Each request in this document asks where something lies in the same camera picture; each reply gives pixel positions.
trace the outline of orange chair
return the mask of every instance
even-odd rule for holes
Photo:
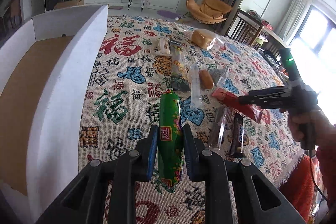
[[[220,0],[203,0],[199,6],[194,0],[186,1],[187,9],[199,22],[215,24],[226,20],[225,14],[232,10],[232,7]]]

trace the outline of window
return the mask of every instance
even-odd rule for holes
[[[319,106],[336,123],[336,25],[311,6],[290,43],[304,82],[319,94]]]

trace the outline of white curtain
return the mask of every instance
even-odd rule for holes
[[[289,44],[299,30],[312,0],[293,0],[288,12],[277,28],[278,35]]]

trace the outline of plastic package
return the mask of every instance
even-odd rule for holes
[[[220,77],[223,75],[225,70],[226,70],[226,67],[221,68],[221,69],[213,69],[213,68],[209,69],[209,73],[215,85],[217,85]]]
[[[157,169],[160,180],[170,188],[181,180],[183,167],[181,101],[171,89],[161,95],[159,128]]]
[[[224,89],[217,88],[212,94],[212,97],[216,98],[220,103],[227,105],[228,107],[235,108],[244,115],[250,117],[257,123],[260,123],[262,111],[256,109],[252,105],[241,105],[238,102],[238,97],[231,92]]]
[[[168,39],[160,37],[158,51],[156,52],[156,54],[163,56],[171,56]]]
[[[207,69],[202,69],[199,71],[199,78],[201,80],[203,90],[210,90],[213,88],[214,81]]]
[[[236,113],[233,122],[233,132],[230,148],[230,156],[233,158],[243,158],[245,157],[243,153],[243,143],[244,143],[244,125],[243,117]]]
[[[226,82],[226,79],[227,79],[227,76],[229,74],[229,69],[230,67],[229,66],[226,66],[221,74],[221,76],[219,77],[218,79],[218,82],[216,83],[216,85],[220,88],[223,88],[225,86],[225,82]]]
[[[191,73],[191,99],[190,109],[200,108],[202,106],[200,76],[198,72],[198,62],[190,66]]]
[[[190,91],[182,46],[171,40],[170,52],[172,54],[171,87],[174,90]]]
[[[216,118],[212,124],[212,130],[208,141],[211,150],[220,150],[226,124],[227,107],[221,106],[216,111]]]
[[[185,35],[190,37],[190,40],[197,46],[207,51],[213,47],[219,48],[224,45],[219,35],[206,29],[185,30]]]

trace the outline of orange cushion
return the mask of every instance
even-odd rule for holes
[[[202,4],[201,7],[201,12],[204,14],[211,16],[212,18],[220,19],[223,18],[223,13],[218,12],[216,10],[211,9],[208,5]]]

